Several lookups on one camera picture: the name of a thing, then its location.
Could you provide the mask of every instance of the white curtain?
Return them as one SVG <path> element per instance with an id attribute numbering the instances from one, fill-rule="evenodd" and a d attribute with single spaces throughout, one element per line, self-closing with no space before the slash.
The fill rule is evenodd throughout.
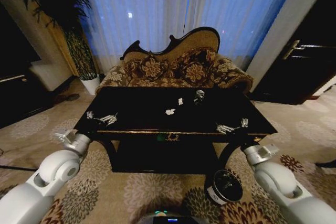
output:
<path id="1" fill-rule="evenodd" d="M 185 32 L 214 27 L 219 53 L 246 69 L 285 0 L 190 0 Z"/>
<path id="2" fill-rule="evenodd" d="M 82 24 L 100 70 L 107 72 L 136 40 L 162 51 L 169 35 L 199 26 L 220 34 L 219 53 L 247 68 L 285 0 L 90 0 Z"/>
<path id="3" fill-rule="evenodd" d="M 99 68 L 106 73 L 136 40 L 153 52 L 183 36 L 187 0 L 90 0 L 82 24 Z"/>

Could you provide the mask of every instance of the patterned carpet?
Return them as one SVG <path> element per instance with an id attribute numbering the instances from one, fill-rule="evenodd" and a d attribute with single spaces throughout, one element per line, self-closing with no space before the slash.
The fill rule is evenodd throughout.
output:
<path id="1" fill-rule="evenodd" d="M 61 150 L 52 133 L 72 128 L 93 99 L 79 80 L 65 91 L 71 93 L 80 98 L 0 130 L 1 165 L 37 168 L 47 155 Z M 280 148 L 274 161 L 290 168 L 312 194 L 336 210 L 336 169 L 314 165 L 336 158 L 336 87 L 303 105 L 255 104 L 279 131 L 262 141 Z M 220 153 L 224 146 L 215 144 L 215 149 Z M 79 174 L 57 194 L 42 223 L 136 223 L 157 209 L 209 223 L 286 223 L 278 206 L 256 184 L 243 153 L 236 151 L 228 168 L 241 180 L 244 195 L 240 202 L 218 207 L 204 196 L 204 176 L 112 173 L 103 147 L 94 142 Z M 0 169 L 0 198 L 31 174 Z"/>

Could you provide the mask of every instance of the patterned sofa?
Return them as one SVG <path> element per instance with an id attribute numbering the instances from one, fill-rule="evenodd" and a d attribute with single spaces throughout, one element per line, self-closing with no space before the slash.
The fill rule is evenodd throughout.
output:
<path id="1" fill-rule="evenodd" d="M 200 87 L 218 86 L 247 93 L 253 79 L 218 54 L 219 34 L 210 27 L 192 30 L 180 39 L 170 36 L 162 52 L 148 52 L 134 42 L 107 73 L 103 87 Z"/>

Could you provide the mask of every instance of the sofa armrest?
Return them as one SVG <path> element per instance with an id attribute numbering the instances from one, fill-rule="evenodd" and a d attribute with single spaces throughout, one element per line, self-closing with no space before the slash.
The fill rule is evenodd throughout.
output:
<path id="1" fill-rule="evenodd" d="M 237 89 L 247 93 L 253 84 L 253 78 L 232 63 L 231 60 L 217 55 L 209 68 L 210 80 L 220 88 Z"/>
<path id="2" fill-rule="evenodd" d="M 123 66 L 114 66 L 96 88 L 96 94 L 98 94 L 103 87 L 126 87 L 130 80 L 131 76 Z"/>

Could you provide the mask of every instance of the table top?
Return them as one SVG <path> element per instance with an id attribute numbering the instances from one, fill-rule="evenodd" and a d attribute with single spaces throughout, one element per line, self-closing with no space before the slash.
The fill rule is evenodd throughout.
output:
<path id="1" fill-rule="evenodd" d="M 117 114 L 117 121 L 98 126 L 97 133 L 111 134 L 192 134 L 222 135 L 218 124 L 240 126 L 242 118 L 248 118 L 248 133 L 265 136 L 276 133 L 274 127 L 242 93 L 220 88 L 202 89 L 205 98 L 195 105 L 199 88 L 145 88 L 104 87 L 86 111 L 94 117 Z M 175 109 L 167 115 L 168 109 Z M 90 127 L 86 112 L 75 126 L 77 130 Z"/>

